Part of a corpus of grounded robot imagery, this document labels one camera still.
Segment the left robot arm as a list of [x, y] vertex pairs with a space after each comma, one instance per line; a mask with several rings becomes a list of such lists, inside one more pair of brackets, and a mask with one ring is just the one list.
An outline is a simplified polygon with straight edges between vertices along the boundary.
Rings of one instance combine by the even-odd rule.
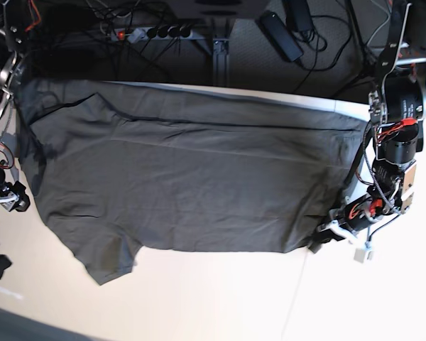
[[364, 263], [373, 252], [374, 225], [385, 227], [384, 217], [394, 222], [412, 204], [415, 155], [423, 150], [426, 120], [426, 1], [393, 1], [373, 83], [370, 119], [343, 189], [360, 178], [360, 165], [372, 180], [357, 199], [336, 200], [307, 244], [312, 253], [332, 240], [347, 240], [356, 246], [355, 260]]

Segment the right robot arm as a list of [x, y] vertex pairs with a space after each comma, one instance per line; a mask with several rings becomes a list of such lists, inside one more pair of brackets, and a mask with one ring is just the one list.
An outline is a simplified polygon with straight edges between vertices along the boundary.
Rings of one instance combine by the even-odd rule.
[[[41, 23], [34, 1], [0, 1], [0, 119], [13, 114], [14, 92], [21, 85], [31, 30]], [[14, 167], [14, 156], [0, 135], [0, 205], [7, 211], [24, 212], [30, 205], [26, 187], [6, 181], [5, 171]]]

